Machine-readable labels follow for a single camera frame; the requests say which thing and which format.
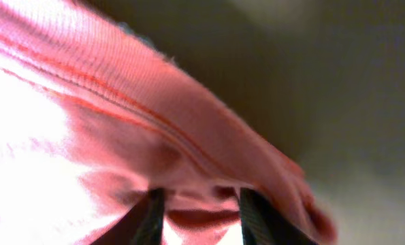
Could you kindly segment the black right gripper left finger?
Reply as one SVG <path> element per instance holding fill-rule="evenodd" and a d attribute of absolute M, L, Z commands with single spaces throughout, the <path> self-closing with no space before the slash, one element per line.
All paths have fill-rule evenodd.
<path fill-rule="evenodd" d="M 141 198 L 92 245 L 161 245 L 165 191 L 155 189 Z"/>

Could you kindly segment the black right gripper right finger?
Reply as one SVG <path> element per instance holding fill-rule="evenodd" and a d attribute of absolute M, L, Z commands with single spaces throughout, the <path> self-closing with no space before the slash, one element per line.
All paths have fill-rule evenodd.
<path fill-rule="evenodd" d="M 317 245 L 258 192 L 241 188 L 238 203 L 243 245 Z"/>

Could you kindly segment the red orange t-shirt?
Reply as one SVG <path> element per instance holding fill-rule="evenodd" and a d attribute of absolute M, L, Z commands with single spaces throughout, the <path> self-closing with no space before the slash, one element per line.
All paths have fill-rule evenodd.
<path fill-rule="evenodd" d="M 336 243 L 300 167 L 160 52 L 77 1 L 0 1 L 0 244 L 91 244 L 155 189 L 161 244 L 243 244 L 241 188 Z"/>

